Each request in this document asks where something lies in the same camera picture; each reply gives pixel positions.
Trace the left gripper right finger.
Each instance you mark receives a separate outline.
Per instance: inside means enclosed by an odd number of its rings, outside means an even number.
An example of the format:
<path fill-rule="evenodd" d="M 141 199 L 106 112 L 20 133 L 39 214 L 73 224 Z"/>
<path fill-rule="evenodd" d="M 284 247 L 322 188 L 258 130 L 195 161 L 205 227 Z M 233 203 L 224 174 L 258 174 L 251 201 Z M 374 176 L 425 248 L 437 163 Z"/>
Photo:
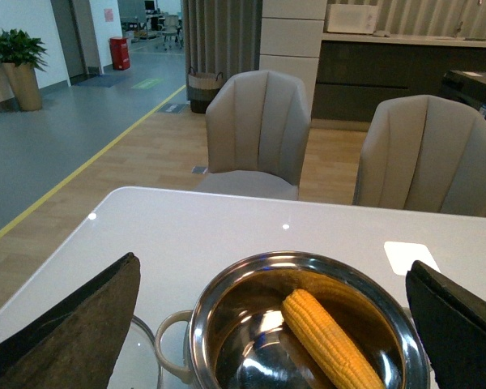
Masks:
<path fill-rule="evenodd" d="M 440 388 L 486 388 L 486 301 L 415 261 L 406 293 Z"/>

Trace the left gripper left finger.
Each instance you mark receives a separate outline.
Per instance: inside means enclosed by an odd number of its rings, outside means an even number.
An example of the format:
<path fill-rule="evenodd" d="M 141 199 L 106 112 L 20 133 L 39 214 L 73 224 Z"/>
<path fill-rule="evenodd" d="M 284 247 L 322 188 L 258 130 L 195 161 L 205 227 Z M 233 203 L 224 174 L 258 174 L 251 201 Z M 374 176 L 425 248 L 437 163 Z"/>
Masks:
<path fill-rule="evenodd" d="M 131 253 L 0 343 L 0 388 L 106 388 L 130 328 L 140 262 Z"/>

